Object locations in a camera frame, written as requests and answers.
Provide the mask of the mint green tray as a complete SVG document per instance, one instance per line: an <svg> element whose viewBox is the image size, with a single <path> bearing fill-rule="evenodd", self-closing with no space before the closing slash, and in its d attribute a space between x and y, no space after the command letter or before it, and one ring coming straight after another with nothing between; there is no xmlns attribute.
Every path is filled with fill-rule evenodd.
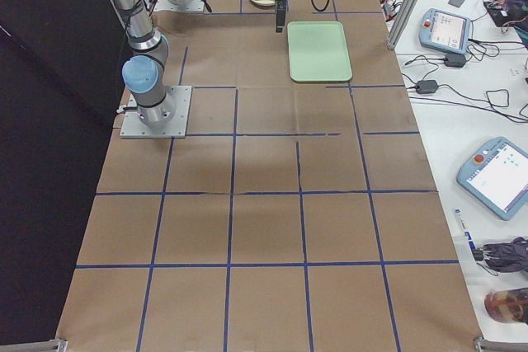
<svg viewBox="0 0 528 352"><path fill-rule="evenodd" d="M347 82L353 74L343 25L292 21L287 26L290 77L295 82Z"/></svg>

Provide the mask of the upper blue teach pendant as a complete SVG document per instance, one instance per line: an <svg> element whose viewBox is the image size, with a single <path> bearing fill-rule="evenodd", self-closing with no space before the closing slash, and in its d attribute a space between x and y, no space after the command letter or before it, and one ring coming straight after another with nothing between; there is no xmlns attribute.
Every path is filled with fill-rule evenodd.
<svg viewBox="0 0 528 352"><path fill-rule="evenodd" d="M468 17L431 8L423 15L418 39L424 47L464 55L470 26Z"/></svg>

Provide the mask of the blue teach pendant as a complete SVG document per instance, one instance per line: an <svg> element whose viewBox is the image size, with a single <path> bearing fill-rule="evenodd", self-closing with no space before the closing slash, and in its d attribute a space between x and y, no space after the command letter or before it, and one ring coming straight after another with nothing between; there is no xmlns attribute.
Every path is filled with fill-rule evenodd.
<svg viewBox="0 0 528 352"><path fill-rule="evenodd" d="M431 8L423 15L418 39L424 47L464 55L470 26L468 17Z"/></svg>
<svg viewBox="0 0 528 352"><path fill-rule="evenodd" d="M464 162L456 180L508 221L527 203L527 152L507 138L492 138Z"/></svg>

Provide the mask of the lower black power adapter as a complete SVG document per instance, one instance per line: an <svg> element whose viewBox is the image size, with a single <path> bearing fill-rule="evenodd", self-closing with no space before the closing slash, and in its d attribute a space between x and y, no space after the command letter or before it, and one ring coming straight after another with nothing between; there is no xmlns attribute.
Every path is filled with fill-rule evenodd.
<svg viewBox="0 0 528 352"><path fill-rule="evenodd" d="M438 90L436 80L420 80L416 83L415 90L419 95L434 94Z"/></svg>

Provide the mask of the black power adapter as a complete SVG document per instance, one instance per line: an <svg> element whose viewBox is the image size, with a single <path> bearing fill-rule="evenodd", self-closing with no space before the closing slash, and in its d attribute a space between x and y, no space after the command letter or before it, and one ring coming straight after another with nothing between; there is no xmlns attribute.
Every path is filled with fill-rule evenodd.
<svg viewBox="0 0 528 352"><path fill-rule="evenodd" d="M415 90L419 95L434 94L438 90L436 80L420 80L416 83Z"/></svg>
<svg viewBox="0 0 528 352"><path fill-rule="evenodd" d="M448 68L462 68L466 65L467 59L463 54L447 54L443 62Z"/></svg>

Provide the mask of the dark grey square pad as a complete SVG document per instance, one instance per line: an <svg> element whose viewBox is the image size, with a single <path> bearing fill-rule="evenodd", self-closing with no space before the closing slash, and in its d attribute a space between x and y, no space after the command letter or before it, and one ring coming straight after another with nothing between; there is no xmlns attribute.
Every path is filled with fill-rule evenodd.
<svg viewBox="0 0 528 352"><path fill-rule="evenodd" d="M449 0L448 4L453 7L461 7L464 4L465 0Z"/></svg>

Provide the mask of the upper black power adapter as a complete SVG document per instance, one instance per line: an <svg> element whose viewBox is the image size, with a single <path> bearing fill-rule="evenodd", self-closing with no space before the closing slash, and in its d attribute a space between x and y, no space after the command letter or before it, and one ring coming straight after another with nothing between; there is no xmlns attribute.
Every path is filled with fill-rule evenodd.
<svg viewBox="0 0 528 352"><path fill-rule="evenodd" d="M448 68L462 68L466 65L467 59L463 54L447 54L443 62Z"/></svg>

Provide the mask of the black electronics board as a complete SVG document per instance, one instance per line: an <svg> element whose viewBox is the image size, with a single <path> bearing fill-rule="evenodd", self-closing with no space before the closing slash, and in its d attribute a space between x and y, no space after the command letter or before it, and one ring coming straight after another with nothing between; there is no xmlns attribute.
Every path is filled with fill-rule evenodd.
<svg viewBox="0 0 528 352"><path fill-rule="evenodd" d="M496 0L483 1L483 6L496 27L508 26L518 20L514 11L508 9L508 5L500 4Z"/></svg>

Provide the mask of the lower blue teach pendant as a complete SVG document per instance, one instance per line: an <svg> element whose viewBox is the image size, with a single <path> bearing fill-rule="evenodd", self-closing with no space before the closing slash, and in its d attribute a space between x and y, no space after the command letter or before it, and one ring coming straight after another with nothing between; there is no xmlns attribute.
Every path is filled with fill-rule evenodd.
<svg viewBox="0 0 528 352"><path fill-rule="evenodd" d="M464 162L456 180L508 221L527 203L527 152L507 138L492 138Z"/></svg>

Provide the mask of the folded dark umbrella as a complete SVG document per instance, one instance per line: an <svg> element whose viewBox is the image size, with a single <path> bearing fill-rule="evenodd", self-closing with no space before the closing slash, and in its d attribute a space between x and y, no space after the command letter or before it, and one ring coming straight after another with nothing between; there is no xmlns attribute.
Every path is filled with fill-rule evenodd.
<svg viewBox="0 0 528 352"><path fill-rule="evenodd" d="M527 271L527 239L524 237L484 244L473 249L472 254L475 261L492 274Z"/></svg>

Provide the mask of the right aluminium corner bracket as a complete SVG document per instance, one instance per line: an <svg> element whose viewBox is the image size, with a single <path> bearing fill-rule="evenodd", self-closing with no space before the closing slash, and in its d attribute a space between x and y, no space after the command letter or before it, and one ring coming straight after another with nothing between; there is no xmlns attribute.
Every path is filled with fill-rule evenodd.
<svg viewBox="0 0 528 352"><path fill-rule="evenodd" d="M477 352L528 352L527 343L490 341L483 337L474 339L474 348Z"/></svg>

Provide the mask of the aluminium corner bracket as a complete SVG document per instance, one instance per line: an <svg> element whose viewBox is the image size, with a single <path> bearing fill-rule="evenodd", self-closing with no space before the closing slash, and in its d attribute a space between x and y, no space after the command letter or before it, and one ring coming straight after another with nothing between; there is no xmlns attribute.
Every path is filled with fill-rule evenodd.
<svg viewBox="0 0 528 352"><path fill-rule="evenodd" d="M1 345L1 352L66 352L68 341L54 339L41 342Z"/></svg>
<svg viewBox="0 0 528 352"><path fill-rule="evenodd" d="M490 341L483 337L474 339L474 348L477 352L528 352L527 343Z"/></svg>

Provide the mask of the left aluminium corner bracket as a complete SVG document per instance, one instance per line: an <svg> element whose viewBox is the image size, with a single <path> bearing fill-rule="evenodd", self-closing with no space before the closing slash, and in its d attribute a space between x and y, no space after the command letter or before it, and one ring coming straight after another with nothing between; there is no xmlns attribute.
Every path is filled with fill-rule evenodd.
<svg viewBox="0 0 528 352"><path fill-rule="evenodd" d="M1 352L66 352L68 341L54 339L41 342L1 345Z"/></svg>

